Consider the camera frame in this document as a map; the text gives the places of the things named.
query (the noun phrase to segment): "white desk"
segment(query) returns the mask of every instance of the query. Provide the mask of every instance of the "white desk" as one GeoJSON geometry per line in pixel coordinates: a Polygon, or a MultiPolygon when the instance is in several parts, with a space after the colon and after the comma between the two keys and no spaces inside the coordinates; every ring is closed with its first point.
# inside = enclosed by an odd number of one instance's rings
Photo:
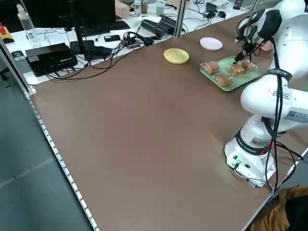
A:
{"type": "MultiPolygon", "coordinates": [[[[226,13],[226,19],[232,18],[232,17],[235,17],[235,16],[238,16],[238,15],[241,15],[243,13],[248,12],[248,10],[246,10],[244,8],[242,8],[241,10],[234,10],[234,9],[232,9],[232,6],[233,6],[233,4],[230,3],[229,6],[227,7],[227,9],[224,10],[224,12],[226,13]]],[[[200,12],[204,12],[205,11],[205,4],[199,5],[199,8],[200,8],[200,12]]],[[[198,27],[198,26],[200,26],[198,28],[198,29],[200,29],[202,27],[210,25],[210,23],[207,23],[207,21],[204,21],[202,15],[200,15],[199,13],[192,11],[190,9],[197,11],[198,7],[193,2],[191,2],[189,9],[186,9],[185,17],[184,17],[184,24],[185,25],[183,25],[183,28],[185,30],[186,30],[186,27],[187,27],[188,31],[191,32],[191,31],[195,30],[196,27],[198,27]]],[[[178,11],[174,10],[174,8],[167,9],[167,7],[166,7],[164,13],[167,17],[170,17],[170,18],[173,18],[174,20],[176,20],[176,15],[177,15],[178,11]]],[[[120,35],[121,37],[123,37],[123,34],[127,31],[136,32],[141,25],[141,21],[144,20],[144,19],[149,19],[149,20],[155,21],[155,22],[160,21],[161,18],[156,16],[156,4],[150,4],[149,5],[147,17],[130,16],[128,19],[125,19],[125,22],[130,26],[129,30],[111,31],[109,34],[102,34],[100,37],[98,35],[89,36],[89,37],[87,37],[87,40],[94,40],[95,41],[95,39],[99,37],[98,41],[94,42],[95,46],[104,46],[104,47],[108,47],[108,48],[116,48],[116,46],[119,43],[118,41],[105,42],[103,37],[108,36],[108,35],[120,35]]],[[[220,22],[222,20],[223,20],[222,18],[215,17],[211,20],[211,24],[220,22]]],[[[38,30],[39,33],[42,33],[42,32],[44,32],[44,30],[48,30],[48,28],[47,29],[46,28],[37,28],[37,30],[38,30]]],[[[65,33],[63,28],[56,29],[56,30],[58,32],[62,33],[62,34],[59,34],[59,33],[56,33],[56,32],[46,34],[46,37],[49,38],[51,45],[62,43],[62,42],[64,42],[66,45],[69,45],[69,41],[77,41],[77,37],[76,37],[74,30],[67,32],[67,36],[66,36],[66,33],[65,33]]],[[[154,35],[153,33],[149,32],[149,31],[147,31],[143,28],[140,28],[138,33],[141,34],[144,37],[150,37],[150,36],[154,35]]],[[[24,31],[12,33],[12,37],[14,38],[15,42],[7,44],[7,48],[10,52],[22,51],[24,54],[26,54],[25,50],[32,49],[32,46],[30,45],[30,43],[26,39],[26,33],[24,31]]],[[[49,42],[47,40],[45,40],[45,38],[44,38],[44,33],[39,34],[39,37],[40,37],[42,46],[49,46],[49,42]]],[[[169,36],[165,39],[162,39],[162,40],[156,40],[155,43],[164,41],[168,38],[171,38],[171,36],[169,36]]],[[[119,52],[118,56],[126,54],[128,52],[130,52],[130,50],[128,50],[127,48],[124,48],[121,52],[119,52]]],[[[78,64],[75,67],[79,67],[79,68],[83,67],[82,63],[85,64],[86,61],[83,60],[82,58],[83,58],[83,55],[77,56],[78,64]]],[[[99,62],[103,62],[103,60],[98,60],[98,61],[94,61],[94,62],[99,63],[99,62]]],[[[47,77],[47,76],[35,77],[33,72],[25,73],[24,76],[25,76],[27,82],[29,84],[32,84],[32,85],[36,85],[38,83],[49,80],[49,77],[47,77]]]]}

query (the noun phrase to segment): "pink plate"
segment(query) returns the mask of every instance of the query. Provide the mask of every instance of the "pink plate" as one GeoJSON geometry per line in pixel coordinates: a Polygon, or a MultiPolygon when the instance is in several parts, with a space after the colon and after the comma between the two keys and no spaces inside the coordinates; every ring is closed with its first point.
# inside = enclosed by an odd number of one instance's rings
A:
{"type": "Polygon", "coordinates": [[[216,38],[202,38],[200,44],[204,49],[209,51],[218,51],[222,48],[222,42],[216,38]]]}

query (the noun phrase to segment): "computer monitor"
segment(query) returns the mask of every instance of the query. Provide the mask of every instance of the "computer monitor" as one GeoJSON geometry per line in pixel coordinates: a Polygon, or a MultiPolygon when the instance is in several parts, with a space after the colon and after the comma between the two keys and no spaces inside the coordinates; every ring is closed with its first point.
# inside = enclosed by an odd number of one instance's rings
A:
{"type": "MultiPolygon", "coordinates": [[[[34,27],[73,26],[67,0],[23,0],[34,27]]],[[[116,21],[114,0],[76,0],[80,26],[103,26],[116,21]]]]}

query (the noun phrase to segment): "gray floor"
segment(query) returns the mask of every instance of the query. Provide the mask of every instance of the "gray floor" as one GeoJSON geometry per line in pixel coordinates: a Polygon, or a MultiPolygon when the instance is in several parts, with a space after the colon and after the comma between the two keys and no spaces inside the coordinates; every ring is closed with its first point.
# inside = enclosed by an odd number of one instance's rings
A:
{"type": "Polygon", "coordinates": [[[92,230],[28,102],[7,85],[0,80],[0,230],[92,230]]]}

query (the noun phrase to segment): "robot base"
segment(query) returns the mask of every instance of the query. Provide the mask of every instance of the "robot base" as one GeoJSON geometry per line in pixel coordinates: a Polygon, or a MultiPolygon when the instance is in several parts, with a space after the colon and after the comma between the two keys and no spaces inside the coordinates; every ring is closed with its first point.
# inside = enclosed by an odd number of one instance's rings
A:
{"type": "Polygon", "coordinates": [[[274,159],[270,153],[268,154],[252,155],[244,151],[235,138],[225,146],[227,164],[232,169],[236,169],[237,173],[242,175],[244,179],[256,188],[260,188],[266,183],[265,174],[267,174],[269,179],[276,171],[274,159]],[[265,164],[268,154],[270,155],[268,169],[267,173],[265,173],[265,164]]]}

